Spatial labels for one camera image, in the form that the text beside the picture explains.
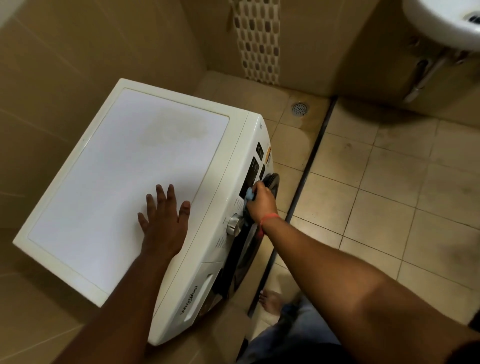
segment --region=person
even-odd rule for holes
[[[97,317],[55,364],[141,362],[161,280],[183,245],[190,213],[185,201],[177,214],[172,185],[167,196],[159,185],[156,191],[156,203],[147,195],[148,219],[138,217],[145,233],[140,255]],[[259,336],[240,362],[480,362],[478,332],[444,316],[370,264],[286,223],[262,182],[253,191],[256,198],[247,204],[250,216],[269,237],[304,297],[284,305],[274,292],[263,291],[261,303],[281,314],[279,323],[269,330],[275,335],[263,335],[268,345]],[[255,355],[259,342],[260,349],[267,350]]]

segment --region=foot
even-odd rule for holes
[[[285,304],[279,293],[269,290],[261,290],[258,301],[266,312],[276,316],[280,316],[282,307]]]

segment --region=washing machine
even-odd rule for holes
[[[145,195],[172,183],[178,207],[192,207],[155,304],[148,341],[158,345],[241,284],[261,243],[244,219],[258,180],[276,196],[261,115],[121,79],[13,243],[101,306],[140,253]]]

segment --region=black door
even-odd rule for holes
[[[277,173],[268,174],[263,182],[276,198],[280,176]],[[222,295],[224,299],[236,292],[252,265],[262,243],[262,238],[257,234],[258,230],[256,224],[249,227],[244,226],[240,234],[233,240],[225,266],[212,287],[212,291]]]

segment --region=decorative tile border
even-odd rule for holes
[[[278,85],[280,0],[228,0],[245,77]]]

